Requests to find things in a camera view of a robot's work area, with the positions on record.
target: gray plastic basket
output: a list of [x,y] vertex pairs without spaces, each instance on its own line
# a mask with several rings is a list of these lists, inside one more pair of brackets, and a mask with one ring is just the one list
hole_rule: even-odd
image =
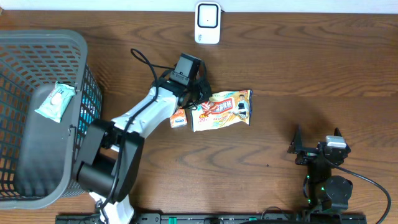
[[[0,32],[0,209],[37,209],[80,195],[70,180],[102,94],[86,65],[87,44],[70,30]],[[55,82],[76,87],[61,123],[37,109]]]

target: white background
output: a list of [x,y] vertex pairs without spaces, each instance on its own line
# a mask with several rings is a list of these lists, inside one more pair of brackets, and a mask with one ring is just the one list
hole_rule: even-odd
[[[0,0],[3,9],[194,12],[192,0]],[[226,12],[398,13],[398,0],[218,0]]]

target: robotic arm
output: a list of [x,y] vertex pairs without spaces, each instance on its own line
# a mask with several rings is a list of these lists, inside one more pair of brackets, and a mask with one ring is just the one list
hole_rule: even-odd
[[[203,67],[203,74],[198,78],[200,66]],[[148,95],[133,109],[112,121],[96,119],[90,124],[73,165],[72,178],[82,189],[90,192],[96,205],[110,202],[102,209],[102,221],[130,222],[134,210],[128,194],[136,181],[145,138],[163,120],[171,117],[177,108],[195,108],[210,96],[211,87],[206,79],[204,62],[191,55],[181,54],[175,69],[168,70],[158,82],[153,83]],[[133,115],[135,119],[126,128]],[[119,152],[121,144],[124,144],[124,149],[117,174],[118,161],[101,154],[100,148]]]

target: food packet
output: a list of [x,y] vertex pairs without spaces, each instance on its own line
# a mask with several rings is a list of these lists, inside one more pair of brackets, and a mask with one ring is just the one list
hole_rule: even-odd
[[170,125],[172,128],[182,127],[187,125],[187,115],[185,115],[185,110],[178,109],[171,117],[170,117]]
[[250,124],[252,90],[215,93],[209,101],[191,111],[192,130],[204,131],[227,127],[243,121]]
[[42,105],[35,111],[59,123],[71,98],[75,95],[75,87],[57,82]]

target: wood grain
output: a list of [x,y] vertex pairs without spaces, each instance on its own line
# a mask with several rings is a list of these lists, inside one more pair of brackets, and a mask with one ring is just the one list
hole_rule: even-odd
[[[1,29],[72,29],[88,43],[88,64],[104,88],[103,118],[129,110],[146,96],[152,63],[173,65],[181,52],[205,60],[213,91],[252,89],[252,125],[193,133],[164,121],[146,141],[133,206],[165,213],[262,212],[306,206],[306,167],[287,154],[301,124],[309,146],[339,127],[352,153],[343,167],[390,192],[385,223],[398,222],[398,16],[362,14],[222,15],[221,42],[198,45],[193,13],[5,11]],[[368,223],[386,198],[354,183],[349,212]],[[87,195],[63,198],[43,210],[1,211],[2,223],[52,223],[58,213],[90,213]]]

